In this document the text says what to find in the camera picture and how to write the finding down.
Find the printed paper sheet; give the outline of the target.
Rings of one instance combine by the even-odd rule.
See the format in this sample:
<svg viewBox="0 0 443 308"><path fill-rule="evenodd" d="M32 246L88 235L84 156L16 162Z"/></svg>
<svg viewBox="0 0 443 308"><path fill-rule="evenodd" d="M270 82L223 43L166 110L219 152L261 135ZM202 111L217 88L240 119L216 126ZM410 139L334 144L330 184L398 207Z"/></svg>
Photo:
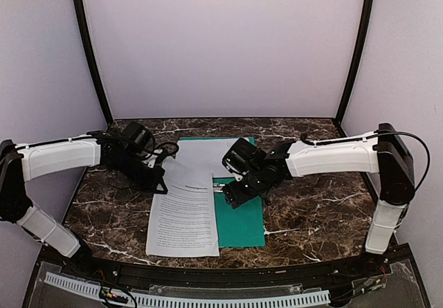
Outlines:
<svg viewBox="0 0 443 308"><path fill-rule="evenodd" d="M160 257L218 257L213 180L185 171L165 177L167 194L156 194L147 227L145 253Z"/></svg>

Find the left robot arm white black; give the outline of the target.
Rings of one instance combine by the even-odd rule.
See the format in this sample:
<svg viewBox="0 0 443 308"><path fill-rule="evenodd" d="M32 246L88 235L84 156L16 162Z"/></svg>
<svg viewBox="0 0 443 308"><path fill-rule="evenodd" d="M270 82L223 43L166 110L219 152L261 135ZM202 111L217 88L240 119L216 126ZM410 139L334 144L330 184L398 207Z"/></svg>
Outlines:
<svg viewBox="0 0 443 308"><path fill-rule="evenodd" d="M162 162L164 145L150 147L95 131L33 144L1 142L1 220L23 228L37 241L70 260L90 255L90 248L61 224L80 173L98 165L123 174L146 192L167 192Z"/></svg>

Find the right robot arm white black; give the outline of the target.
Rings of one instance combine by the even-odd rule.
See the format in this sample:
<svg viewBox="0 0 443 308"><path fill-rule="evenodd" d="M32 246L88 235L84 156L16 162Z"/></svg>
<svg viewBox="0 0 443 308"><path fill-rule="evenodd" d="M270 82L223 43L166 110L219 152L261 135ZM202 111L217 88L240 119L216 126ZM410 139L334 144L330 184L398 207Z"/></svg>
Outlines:
<svg viewBox="0 0 443 308"><path fill-rule="evenodd" d="M222 192L228 205L239 208L294 178L342 172L376 174L380 193L364 251L382 255L422 185L415 179L413 155L403 137L425 145L419 136L397 131L389 123L381 123L374 131L345 138L315 141L303 134L296 141L275 144L268 152L239 138L221 160L235 177Z"/></svg>

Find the white paper sheet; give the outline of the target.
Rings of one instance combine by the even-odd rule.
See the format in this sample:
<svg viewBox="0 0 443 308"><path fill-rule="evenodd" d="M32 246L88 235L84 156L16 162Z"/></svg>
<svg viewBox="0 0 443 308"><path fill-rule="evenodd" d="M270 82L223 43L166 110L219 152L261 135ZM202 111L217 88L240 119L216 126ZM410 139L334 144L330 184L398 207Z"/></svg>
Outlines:
<svg viewBox="0 0 443 308"><path fill-rule="evenodd" d="M204 170L216 179L233 178L235 175L222 165L222 158L237 140L238 138L181 139L177 142L179 151L175 158L165 159L163 168L169 172L175 165L181 164L187 168Z"/></svg>

